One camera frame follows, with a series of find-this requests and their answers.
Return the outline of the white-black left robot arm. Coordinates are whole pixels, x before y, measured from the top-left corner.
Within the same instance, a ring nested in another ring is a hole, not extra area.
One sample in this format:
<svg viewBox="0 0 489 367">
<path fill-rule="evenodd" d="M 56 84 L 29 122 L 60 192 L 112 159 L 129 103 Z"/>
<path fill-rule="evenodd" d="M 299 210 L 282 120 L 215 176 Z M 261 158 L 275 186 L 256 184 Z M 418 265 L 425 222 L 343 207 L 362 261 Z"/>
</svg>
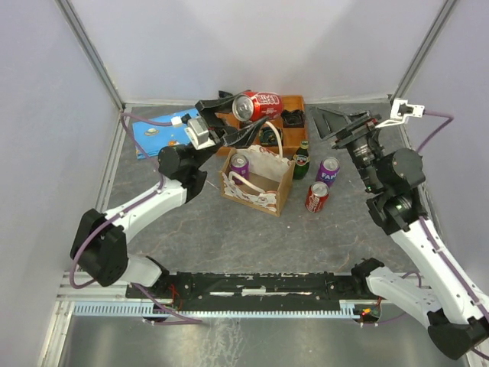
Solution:
<svg viewBox="0 0 489 367">
<path fill-rule="evenodd" d="M 163 214 L 189 203 L 198 196 L 207 173 L 201 166 L 222 147 L 249 147 L 267 115 L 250 117 L 241 129 L 229 125 L 221 114 L 236 114 L 233 106 L 237 96 L 200 100 L 198 115 L 175 116 L 168 127 L 183 126 L 190 142 L 161 148 L 154 162 L 158 182 L 127 203 L 100 213 L 85 212 L 70 250 L 72 268 L 81 268 L 91 281 L 108 287 L 116 281 L 142 285 L 153 298 L 164 296 L 169 289 L 168 272 L 155 260 L 128 254 L 128 243 L 145 227 Z"/>
</svg>

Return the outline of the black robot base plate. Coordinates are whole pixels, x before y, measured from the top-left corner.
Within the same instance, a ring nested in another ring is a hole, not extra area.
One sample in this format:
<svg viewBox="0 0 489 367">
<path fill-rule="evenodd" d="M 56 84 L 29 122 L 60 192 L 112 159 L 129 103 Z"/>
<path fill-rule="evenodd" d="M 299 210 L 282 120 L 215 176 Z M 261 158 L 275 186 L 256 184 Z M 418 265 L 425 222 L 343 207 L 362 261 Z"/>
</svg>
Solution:
<svg viewBox="0 0 489 367">
<path fill-rule="evenodd" d="M 176 308 L 192 310 L 205 305 L 246 307 L 259 300 L 269 306 L 324 304 L 334 300 L 375 300 L 376 297 L 352 275 L 319 273 L 191 273 L 177 272 L 150 287 L 148 293 L 173 301 Z"/>
</svg>

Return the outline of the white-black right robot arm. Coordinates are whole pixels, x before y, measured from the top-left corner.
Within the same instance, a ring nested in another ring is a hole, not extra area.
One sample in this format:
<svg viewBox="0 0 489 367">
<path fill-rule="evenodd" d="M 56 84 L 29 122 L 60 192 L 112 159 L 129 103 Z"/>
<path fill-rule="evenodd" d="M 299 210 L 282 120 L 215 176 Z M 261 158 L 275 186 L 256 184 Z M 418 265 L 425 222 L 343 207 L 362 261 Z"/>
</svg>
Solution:
<svg viewBox="0 0 489 367">
<path fill-rule="evenodd" d="M 368 299 L 372 294 L 388 300 L 421 323 L 433 344 L 450 359 L 476 348 L 488 338 L 488 296 L 469 278 L 437 233 L 420 196 L 426 180 L 421 150 L 399 148 L 389 154 L 379 142 L 382 128 L 404 125 L 410 118 L 452 116 L 426 110 L 405 99 L 395 99 L 388 119 L 372 112 L 345 114 L 327 108 L 311 110 L 321 139 L 334 139 L 334 149 L 348 151 L 366 191 L 373 222 L 383 229 L 428 282 L 414 286 L 376 259 L 355 266 L 351 292 Z"/>
</svg>

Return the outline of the green glass bottle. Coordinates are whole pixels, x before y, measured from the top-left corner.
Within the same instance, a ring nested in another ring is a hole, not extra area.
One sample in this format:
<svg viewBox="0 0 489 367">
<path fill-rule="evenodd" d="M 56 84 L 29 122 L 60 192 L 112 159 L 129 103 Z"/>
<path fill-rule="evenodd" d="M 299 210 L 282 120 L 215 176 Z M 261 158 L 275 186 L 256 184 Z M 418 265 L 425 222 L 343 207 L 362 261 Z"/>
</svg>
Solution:
<svg viewBox="0 0 489 367">
<path fill-rule="evenodd" d="M 293 160 L 295 162 L 293 179 L 302 180 L 306 176 L 310 166 L 309 142 L 307 140 L 300 142 L 299 148 L 293 155 Z"/>
</svg>

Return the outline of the red cola can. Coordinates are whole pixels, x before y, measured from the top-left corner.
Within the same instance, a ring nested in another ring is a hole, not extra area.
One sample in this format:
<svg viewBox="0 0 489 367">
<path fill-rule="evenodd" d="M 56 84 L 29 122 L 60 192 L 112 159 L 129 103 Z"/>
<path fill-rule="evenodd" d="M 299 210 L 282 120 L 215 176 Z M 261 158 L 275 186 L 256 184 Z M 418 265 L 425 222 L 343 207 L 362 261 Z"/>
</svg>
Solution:
<svg viewBox="0 0 489 367">
<path fill-rule="evenodd" d="M 263 117 L 275 119 L 282 111 L 282 98 L 271 92 L 245 91 L 232 102 L 232 114 L 240 122 L 256 122 Z"/>
<path fill-rule="evenodd" d="M 311 213 L 320 212 L 329 198 L 329 187 L 322 181 L 316 181 L 309 187 L 305 207 Z"/>
</svg>

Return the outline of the purple soda can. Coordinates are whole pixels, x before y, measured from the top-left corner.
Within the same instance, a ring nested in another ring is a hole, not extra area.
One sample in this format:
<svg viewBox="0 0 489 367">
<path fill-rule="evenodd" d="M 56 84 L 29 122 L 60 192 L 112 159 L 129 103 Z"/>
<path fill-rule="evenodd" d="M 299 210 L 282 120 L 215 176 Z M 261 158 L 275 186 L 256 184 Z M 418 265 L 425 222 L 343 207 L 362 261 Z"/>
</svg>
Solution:
<svg viewBox="0 0 489 367">
<path fill-rule="evenodd" d="M 334 157 L 327 157 L 321 160 L 319 169 L 316 174 L 316 181 L 323 182 L 328 187 L 331 187 L 340 170 L 340 163 Z"/>
<path fill-rule="evenodd" d="M 230 170 L 237 174 L 231 180 L 237 185 L 243 184 L 238 176 L 243 177 L 245 180 L 249 179 L 249 160 L 243 154 L 234 154 L 230 160 Z"/>
</svg>

